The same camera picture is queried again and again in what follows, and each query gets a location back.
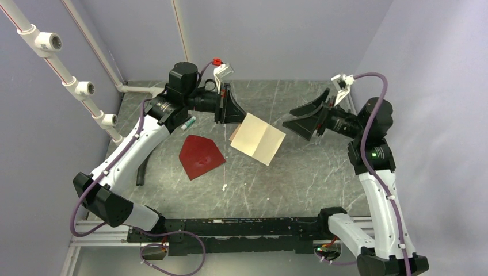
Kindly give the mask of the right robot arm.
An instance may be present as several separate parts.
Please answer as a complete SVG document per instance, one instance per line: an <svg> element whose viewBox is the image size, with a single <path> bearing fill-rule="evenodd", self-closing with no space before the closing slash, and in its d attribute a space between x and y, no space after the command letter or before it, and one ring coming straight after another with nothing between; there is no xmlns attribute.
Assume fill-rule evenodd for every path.
<svg viewBox="0 0 488 276"><path fill-rule="evenodd" d="M353 253L361 275L420 275L429 270L403 222L396 187L395 161L386 134L393 124L392 105L369 99L358 114L334 104L329 91L290 111L283 126L310 140L330 130L351 138L348 158L365 192L373 235L365 233L342 207L324 208L317 223L319 235L333 236Z"/></svg>

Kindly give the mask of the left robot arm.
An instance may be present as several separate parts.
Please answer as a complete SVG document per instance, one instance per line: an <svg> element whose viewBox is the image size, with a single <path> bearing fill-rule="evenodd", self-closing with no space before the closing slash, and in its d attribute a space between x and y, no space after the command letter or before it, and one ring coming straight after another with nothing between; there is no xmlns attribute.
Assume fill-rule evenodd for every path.
<svg viewBox="0 0 488 276"><path fill-rule="evenodd" d="M152 99L142 101L138 122L122 143L92 172L75 176L73 185L79 199L70 218L74 236L83 236L75 230L75 217L84 207L111 227L137 228L152 242L164 237L165 217L124 198L122 193L131 174L138 171L156 146L189 120L190 111L212 113L220 124L243 121L245 111L236 103L230 84L223 82L233 74L232 66L220 59L211 64L215 69L210 81L215 87L206 90L201 84L203 70L190 62L176 63L164 88L158 88Z"/></svg>

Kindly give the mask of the green glue stick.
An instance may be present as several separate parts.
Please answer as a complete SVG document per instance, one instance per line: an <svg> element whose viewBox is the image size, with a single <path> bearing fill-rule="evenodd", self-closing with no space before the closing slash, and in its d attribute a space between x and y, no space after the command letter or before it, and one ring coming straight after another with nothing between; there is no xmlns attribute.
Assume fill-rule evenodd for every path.
<svg viewBox="0 0 488 276"><path fill-rule="evenodd" d="M188 120L186 120L182 125L181 125L181 129L183 131L187 130L189 127L191 127L195 121L196 121L196 117L195 116L192 116L191 118L189 118Z"/></svg>

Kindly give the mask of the red envelope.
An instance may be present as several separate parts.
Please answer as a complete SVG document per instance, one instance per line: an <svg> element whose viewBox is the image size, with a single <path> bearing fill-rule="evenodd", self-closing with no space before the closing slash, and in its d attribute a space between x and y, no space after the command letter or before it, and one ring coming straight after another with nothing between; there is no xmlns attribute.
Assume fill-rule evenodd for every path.
<svg viewBox="0 0 488 276"><path fill-rule="evenodd" d="M178 158L190 181L226 162L213 140L198 135L186 137Z"/></svg>

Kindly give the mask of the tan letter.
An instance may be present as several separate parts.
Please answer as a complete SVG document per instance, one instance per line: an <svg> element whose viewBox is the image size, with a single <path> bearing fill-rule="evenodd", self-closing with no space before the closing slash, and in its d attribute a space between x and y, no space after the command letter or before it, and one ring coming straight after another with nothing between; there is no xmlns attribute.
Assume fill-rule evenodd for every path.
<svg viewBox="0 0 488 276"><path fill-rule="evenodd" d="M283 131L248 113L231 135L230 146L269 166L285 136Z"/></svg>

